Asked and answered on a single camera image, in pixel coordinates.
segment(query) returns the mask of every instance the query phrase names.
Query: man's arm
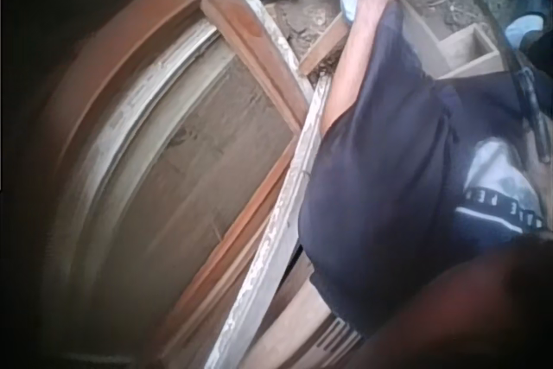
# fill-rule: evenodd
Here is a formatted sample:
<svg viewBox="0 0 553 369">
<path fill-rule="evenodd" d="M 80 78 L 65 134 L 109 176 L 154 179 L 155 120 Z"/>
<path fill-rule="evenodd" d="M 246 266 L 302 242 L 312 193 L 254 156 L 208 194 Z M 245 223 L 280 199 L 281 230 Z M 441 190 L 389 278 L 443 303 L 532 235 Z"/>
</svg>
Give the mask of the man's arm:
<svg viewBox="0 0 553 369">
<path fill-rule="evenodd" d="M 355 20 L 336 68 L 321 120 L 324 135 L 336 119 L 353 105 L 369 60 L 378 22 L 390 0 L 358 0 Z"/>
</svg>

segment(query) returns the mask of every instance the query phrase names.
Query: navy t-shirt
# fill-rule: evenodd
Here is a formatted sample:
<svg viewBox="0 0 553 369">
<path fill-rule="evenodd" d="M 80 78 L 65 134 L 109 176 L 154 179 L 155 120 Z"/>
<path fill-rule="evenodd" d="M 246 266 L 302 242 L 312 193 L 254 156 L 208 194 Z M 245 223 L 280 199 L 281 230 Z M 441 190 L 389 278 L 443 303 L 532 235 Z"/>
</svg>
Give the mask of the navy t-shirt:
<svg viewBox="0 0 553 369">
<path fill-rule="evenodd" d="M 479 143 L 494 137 L 525 157 L 511 75 L 431 79 L 403 38 L 402 19 L 396 3 L 386 10 L 358 99 L 323 137 L 299 218 L 312 283 L 365 336 L 447 268 L 540 220 L 533 213 L 524 227 L 520 206 L 520 223 L 505 220 L 511 228 L 490 220 L 510 212 L 512 200 L 486 189 L 482 202 L 481 188 L 467 186 Z M 535 75 L 550 114 L 552 85 Z M 487 217 L 471 214 L 482 210 Z"/>
</svg>

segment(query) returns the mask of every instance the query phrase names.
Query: person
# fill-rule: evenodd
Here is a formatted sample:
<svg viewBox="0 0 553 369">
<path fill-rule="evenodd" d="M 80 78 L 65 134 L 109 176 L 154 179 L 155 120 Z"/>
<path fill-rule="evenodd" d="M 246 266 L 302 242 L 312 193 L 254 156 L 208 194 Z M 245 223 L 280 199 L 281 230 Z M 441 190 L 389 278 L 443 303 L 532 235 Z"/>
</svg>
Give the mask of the person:
<svg viewBox="0 0 553 369">
<path fill-rule="evenodd" d="M 551 79 L 533 74 L 551 117 Z M 532 281 L 553 300 L 542 283 L 553 271 L 547 207 L 524 171 L 523 118 L 509 73 L 433 80 L 397 3 L 358 0 L 299 236 L 321 297 L 368 339 L 359 355 L 370 367 L 438 349 L 473 356 L 475 345 L 550 328 L 550 311 L 529 317 L 541 297 L 520 289 Z"/>
</svg>

